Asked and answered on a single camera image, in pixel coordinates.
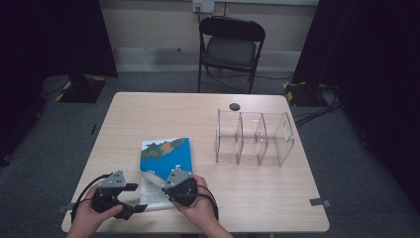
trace hand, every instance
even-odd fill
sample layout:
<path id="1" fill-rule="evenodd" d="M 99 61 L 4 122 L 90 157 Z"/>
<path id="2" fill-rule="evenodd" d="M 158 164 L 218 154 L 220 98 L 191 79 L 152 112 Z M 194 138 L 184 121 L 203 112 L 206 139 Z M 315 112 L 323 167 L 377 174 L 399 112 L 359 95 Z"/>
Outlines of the hand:
<path id="1" fill-rule="evenodd" d="M 207 187 L 206 180 L 200 176 L 193 177 L 197 181 L 198 193 L 211 196 L 207 189 L 201 187 Z M 229 234 L 229 232 L 217 220 L 214 214 L 213 204 L 207 198 L 197 196 L 194 203 L 192 203 L 190 206 L 183 206 L 177 202 L 174 202 L 173 205 L 176 207 L 176 209 L 178 209 L 179 212 L 188 218 L 189 222 L 203 231 L 207 237 L 232 237 L 232 235 Z"/>
<path id="2" fill-rule="evenodd" d="M 67 238 L 70 237 L 89 237 L 91 236 L 104 222 L 110 217 L 113 217 L 123 210 L 122 205 L 116 205 L 102 213 L 99 213 L 92 209 L 90 206 L 91 200 L 98 185 L 91 187 L 84 197 L 84 200 L 80 202 L 76 216 L 71 224 L 71 228 L 68 231 Z"/>

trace black folding chair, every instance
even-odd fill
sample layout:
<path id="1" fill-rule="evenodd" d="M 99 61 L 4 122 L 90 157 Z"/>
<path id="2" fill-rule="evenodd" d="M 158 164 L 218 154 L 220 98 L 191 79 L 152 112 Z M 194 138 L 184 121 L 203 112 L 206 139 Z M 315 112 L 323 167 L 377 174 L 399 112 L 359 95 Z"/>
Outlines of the black folding chair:
<path id="1" fill-rule="evenodd" d="M 199 25 L 200 62 L 198 88 L 201 85 L 201 66 L 248 72 L 251 93 L 259 63 L 265 30 L 258 23 L 222 16 L 203 19 Z M 210 36 L 207 45 L 204 36 Z"/>

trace electrical outlet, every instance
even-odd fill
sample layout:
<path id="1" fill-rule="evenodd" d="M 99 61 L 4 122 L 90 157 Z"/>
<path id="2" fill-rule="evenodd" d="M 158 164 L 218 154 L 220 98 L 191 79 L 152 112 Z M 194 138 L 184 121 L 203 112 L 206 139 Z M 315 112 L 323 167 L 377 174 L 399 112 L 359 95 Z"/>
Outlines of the electrical outlet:
<path id="1" fill-rule="evenodd" d="M 204 0 L 192 0 L 192 12 L 203 12 Z"/>
<path id="2" fill-rule="evenodd" d="M 214 1 L 204 1 L 202 12 L 214 13 Z"/>

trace wooden table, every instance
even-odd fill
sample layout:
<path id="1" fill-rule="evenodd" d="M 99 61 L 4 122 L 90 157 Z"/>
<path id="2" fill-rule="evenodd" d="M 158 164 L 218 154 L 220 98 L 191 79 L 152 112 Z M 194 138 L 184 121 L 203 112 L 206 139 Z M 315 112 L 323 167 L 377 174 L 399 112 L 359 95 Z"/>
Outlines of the wooden table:
<path id="1" fill-rule="evenodd" d="M 140 184 L 141 145 L 146 140 L 188 137 L 193 169 L 206 178 L 216 197 L 220 222 L 230 232 L 324 232 L 329 221 L 294 122 L 295 144 L 282 167 L 216 164 L 217 111 L 231 103 L 244 112 L 290 113 L 279 95 L 117 93 L 106 115 L 72 201 L 95 178 L 122 170 L 127 182 Z M 135 205 L 140 189 L 119 199 Z M 70 228 L 69 212 L 62 230 Z M 199 233 L 176 209 L 134 214 L 128 221 L 108 219 L 98 232 Z"/>

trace clear acrylic divider box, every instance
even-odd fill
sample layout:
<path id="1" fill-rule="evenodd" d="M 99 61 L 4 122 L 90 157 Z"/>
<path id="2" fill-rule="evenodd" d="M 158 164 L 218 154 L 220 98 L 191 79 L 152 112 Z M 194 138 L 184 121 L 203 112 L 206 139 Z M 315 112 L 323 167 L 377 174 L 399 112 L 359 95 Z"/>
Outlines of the clear acrylic divider box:
<path id="1" fill-rule="evenodd" d="M 281 166 L 293 143 L 286 112 L 218 111 L 217 164 Z"/>

